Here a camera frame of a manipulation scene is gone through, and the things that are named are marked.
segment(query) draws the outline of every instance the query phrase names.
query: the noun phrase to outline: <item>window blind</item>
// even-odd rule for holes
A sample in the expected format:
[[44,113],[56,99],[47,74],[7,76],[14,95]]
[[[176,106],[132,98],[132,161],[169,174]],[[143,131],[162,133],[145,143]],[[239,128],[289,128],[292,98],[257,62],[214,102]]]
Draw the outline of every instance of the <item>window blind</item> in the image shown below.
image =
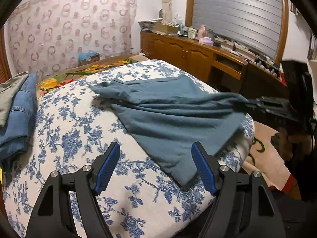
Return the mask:
[[192,25],[206,25],[274,58],[280,37],[282,0],[194,0]]

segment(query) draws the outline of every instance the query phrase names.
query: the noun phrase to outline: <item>yellow flower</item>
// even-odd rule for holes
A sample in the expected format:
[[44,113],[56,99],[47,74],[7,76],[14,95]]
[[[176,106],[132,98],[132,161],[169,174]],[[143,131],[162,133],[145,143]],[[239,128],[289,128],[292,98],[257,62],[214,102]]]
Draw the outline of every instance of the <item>yellow flower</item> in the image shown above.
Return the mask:
[[41,84],[41,89],[50,89],[56,87],[57,85],[57,80],[55,78],[51,78]]

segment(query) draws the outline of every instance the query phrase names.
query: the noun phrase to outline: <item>cabinet door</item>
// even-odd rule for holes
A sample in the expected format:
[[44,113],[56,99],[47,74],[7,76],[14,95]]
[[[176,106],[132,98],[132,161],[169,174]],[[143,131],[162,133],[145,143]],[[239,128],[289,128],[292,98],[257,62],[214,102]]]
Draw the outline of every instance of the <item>cabinet door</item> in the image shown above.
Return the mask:
[[213,52],[195,46],[189,46],[187,51],[188,73],[207,83],[213,60]]
[[187,71],[186,45],[177,40],[168,40],[166,62]]
[[148,33],[141,32],[141,52],[145,56],[150,55],[151,36]]
[[166,43],[164,42],[164,38],[161,38],[160,36],[153,38],[149,59],[166,61]]

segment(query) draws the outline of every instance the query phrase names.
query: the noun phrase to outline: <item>flower print blanket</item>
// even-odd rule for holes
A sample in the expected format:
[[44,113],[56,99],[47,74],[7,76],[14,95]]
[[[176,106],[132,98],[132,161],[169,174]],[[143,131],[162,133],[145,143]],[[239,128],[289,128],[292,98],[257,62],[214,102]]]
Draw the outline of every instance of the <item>flower print blanket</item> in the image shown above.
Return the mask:
[[[199,216],[213,197],[201,179],[180,188],[153,162],[129,135],[115,113],[89,86],[109,82],[148,80],[186,74],[202,89],[213,88],[161,60],[113,67],[55,89],[38,100],[35,131],[28,152],[7,172],[4,199],[12,227],[25,236],[28,221],[48,177],[55,169],[71,173],[103,154],[112,141],[120,144],[121,156],[107,190],[97,198],[115,238],[172,237]],[[238,171],[254,137],[250,116],[242,122],[244,132],[217,154],[220,164]],[[86,237],[76,194],[70,194],[78,235]]]
[[94,64],[91,67],[80,66],[70,71],[55,75],[49,79],[46,79],[36,85],[36,96],[40,98],[44,94],[53,91],[59,87],[62,87],[68,83],[71,83],[75,80],[87,77],[89,75],[95,74],[97,72],[102,72],[104,70],[118,67],[122,65],[126,65],[132,63],[131,59],[119,60],[115,63],[111,63],[109,65],[105,64]]

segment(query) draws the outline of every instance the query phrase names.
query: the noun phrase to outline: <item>floral bedspread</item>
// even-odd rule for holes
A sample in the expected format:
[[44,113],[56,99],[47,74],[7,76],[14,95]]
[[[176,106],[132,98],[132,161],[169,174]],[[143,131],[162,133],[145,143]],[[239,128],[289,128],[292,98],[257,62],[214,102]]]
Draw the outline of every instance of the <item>floral bedspread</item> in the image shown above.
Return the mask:
[[[89,85],[119,78],[124,81],[175,77],[182,70],[161,60],[114,67],[73,81],[38,100],[34,136],[27,153],[6,174],[4,199],[12,227],[25,236],[32,208],[53,170],[62,174],[78,170],[103,154],[112,141],[121,156],[107,190],[97,198],[115,238],[172,237],[210,205],[213,197],[199,177],[180,188],[153,162],[130,136],[103,99]],[[202,89],[214,89],[191,78]],[[238,171],[253,137],[254,123],[246,116],[240,133],[217,154],[220,164]],[[77,232],[86,237],[74,192],[70,194]]]
[[44,94],[51,92],[59,87],[62,87],[68,83],[71,83],[75,80],[87,77],[89,75],[95,74],[97,72],[102,72],[112,67],[118,67],[132,63],[131,59],[127,58],[126,60],[119,60],[111,64],[94,64],[92,66],[79,66],[77,68],[71,69],[70,71],[57,74],[51,78],[48,78],[36,85],[36,96],[40,98]]

